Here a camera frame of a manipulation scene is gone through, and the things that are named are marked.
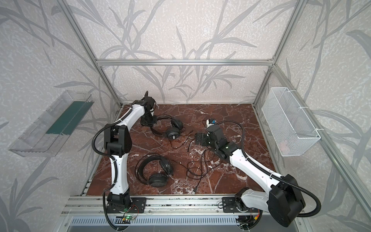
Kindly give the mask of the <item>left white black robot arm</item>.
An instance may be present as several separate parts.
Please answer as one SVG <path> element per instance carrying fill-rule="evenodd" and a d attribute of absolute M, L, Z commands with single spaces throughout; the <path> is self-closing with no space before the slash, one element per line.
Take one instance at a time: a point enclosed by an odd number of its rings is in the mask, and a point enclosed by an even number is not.
<path fill-rule="evenodd" d="M 154 124 L 155 103 L 156 101 L 148 96 L 135 100 L 122 117 L 104 129 L 104 148 L 111 162 L 112 174 L 107 200 L 112 206 L 120 206 L 125 210 L 131 208 L 127 178 L 127 159 L 132 149 L 130 130 L 139 119 L 145 122 L 145 126 Z"/>

